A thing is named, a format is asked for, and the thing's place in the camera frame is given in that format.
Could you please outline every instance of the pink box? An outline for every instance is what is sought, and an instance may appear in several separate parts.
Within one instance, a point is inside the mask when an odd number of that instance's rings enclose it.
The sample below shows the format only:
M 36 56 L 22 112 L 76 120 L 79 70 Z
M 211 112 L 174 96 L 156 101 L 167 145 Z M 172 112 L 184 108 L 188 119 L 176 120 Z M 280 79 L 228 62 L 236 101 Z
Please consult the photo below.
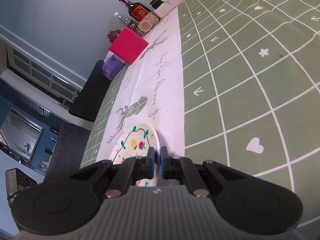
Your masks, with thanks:
M 126 27 L 111 44 L 109 50 L 132 64 L 148 44 L 137 33 Z

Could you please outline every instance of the purple tissue box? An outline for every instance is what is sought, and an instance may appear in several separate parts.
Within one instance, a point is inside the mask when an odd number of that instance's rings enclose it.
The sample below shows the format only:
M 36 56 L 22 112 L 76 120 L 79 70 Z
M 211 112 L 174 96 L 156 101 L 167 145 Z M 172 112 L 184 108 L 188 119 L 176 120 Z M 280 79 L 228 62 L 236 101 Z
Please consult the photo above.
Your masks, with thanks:
M 108 79 L 112 80 L 118 72 L 124 67 L 125 63 L 116 59 L 115 55 L 112 55 L 102 66 L 102 74 Z

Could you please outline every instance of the green tablecloth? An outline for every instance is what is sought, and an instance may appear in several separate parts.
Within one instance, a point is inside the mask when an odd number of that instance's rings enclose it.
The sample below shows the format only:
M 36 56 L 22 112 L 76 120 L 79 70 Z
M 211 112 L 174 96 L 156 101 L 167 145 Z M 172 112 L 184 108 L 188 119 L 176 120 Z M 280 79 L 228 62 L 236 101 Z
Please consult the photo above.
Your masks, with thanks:
M 185 156 L 293 190 L 304 205 L 298 230 L 309 237 L 320 227 L 319 6 L 186 0 L 178 7 Z M 82 167 L 95 162 L 126 69 L 106 94 Z

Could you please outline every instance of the brown liquor bottle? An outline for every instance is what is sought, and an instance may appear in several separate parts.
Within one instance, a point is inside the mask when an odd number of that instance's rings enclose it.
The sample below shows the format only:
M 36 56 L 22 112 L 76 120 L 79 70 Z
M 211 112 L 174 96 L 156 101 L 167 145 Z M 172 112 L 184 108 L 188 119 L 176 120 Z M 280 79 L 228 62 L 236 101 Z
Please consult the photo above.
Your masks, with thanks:
M 128 0 L 119 0 L 119 2 L 127 6 L 129 9 L 129 15 L 139 22 L 142 21 L 149 12 L 151 12 L 146 6 L 139 2 L 132 3 Z

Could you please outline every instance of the plate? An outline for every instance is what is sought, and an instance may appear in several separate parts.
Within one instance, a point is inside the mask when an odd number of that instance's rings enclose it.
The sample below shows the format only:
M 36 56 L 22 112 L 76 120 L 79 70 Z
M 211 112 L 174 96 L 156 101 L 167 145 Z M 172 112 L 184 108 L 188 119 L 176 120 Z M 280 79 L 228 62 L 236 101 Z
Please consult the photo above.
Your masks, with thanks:
M 160 143 L 155 129 L 146 123 L 137 123 L 125 130 L 112 149 L 110 160 L 113 164 L 121 164 L 126 158 L 135 156 L 147 156 L 148 148 L 153 147 L 159 153 Z M 136 182 L 136 186 L 154 187 L 157 178 L 142 179 Z

